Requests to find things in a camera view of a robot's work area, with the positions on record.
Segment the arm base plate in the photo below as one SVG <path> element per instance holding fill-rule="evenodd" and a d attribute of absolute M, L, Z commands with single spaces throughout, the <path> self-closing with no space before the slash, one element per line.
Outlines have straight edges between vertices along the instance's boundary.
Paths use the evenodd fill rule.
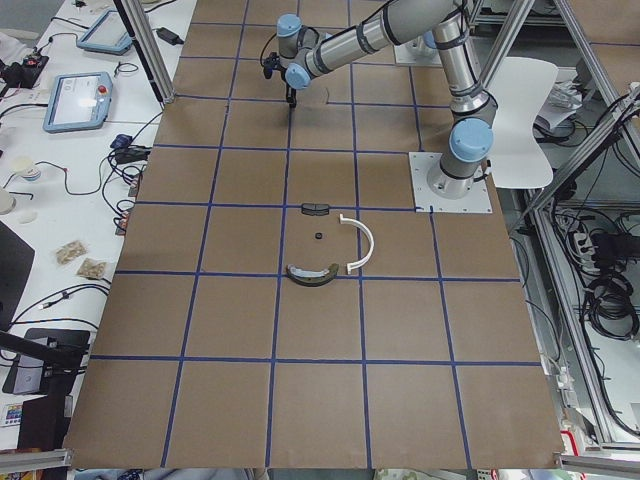
<path fill-rule="evenodd" d="M 395 63 L 398 65 L 435 68 L 440 68 L 442 66 L 438 52 L 429 57 L 418 56 L 412 49 L 411 43 L 395 46 L 394 55 Z"/>
<path fill-rule="evenodd" d="M 486 179 L 481 167 L 463 180 L 442 170 L 439 152 L 409 152 L 414 208 L 419 213 L 491 214 Z"/>

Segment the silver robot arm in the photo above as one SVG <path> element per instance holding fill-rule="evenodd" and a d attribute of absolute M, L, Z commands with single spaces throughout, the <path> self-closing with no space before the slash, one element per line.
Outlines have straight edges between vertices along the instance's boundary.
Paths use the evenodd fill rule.
<path fill-rule="evenodd" d="M 411 42 L 411 47 L 418 56 L 429 57 L 437 53 L 437 45 L 432 31 L 427 31 Z"/>
<path fill-rule="evenodd" d="M 278 73 L 286 100 L 315 78 L 391 46 L 415 62 L 441 67 L 451 95 L 453 124 L 447 150 L 427 174 L 429 188 L 446 199 L 461 199 L 477 181 L 477 171 L 494 143 L 498 109 L 479 71 L 466 7 L 462 1 L 387 1 L 359 23 L 335 34 L 303 24 L 295 14 L 281 15 L 273 35 L 278 48 L 260 55 L 265 78 Z"/>

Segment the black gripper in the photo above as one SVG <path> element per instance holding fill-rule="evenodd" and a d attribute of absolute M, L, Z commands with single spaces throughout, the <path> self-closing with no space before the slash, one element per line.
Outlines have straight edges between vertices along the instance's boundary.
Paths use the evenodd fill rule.
<path fill-rule="evenodd" d="M 278 72 L 280 79 L 285 84 L 285 99 L 288 102 L 290 108 L 297 107 L 297 90 L 291 87 L 285 79 L 286 68 L 283 66 L 280 60 L 280 56 L 277 52 L 271 52 L 265 59 L 262 60 L 262 71 L 265 79 L 269 80 L 273 77 L 275 72 Z"/>

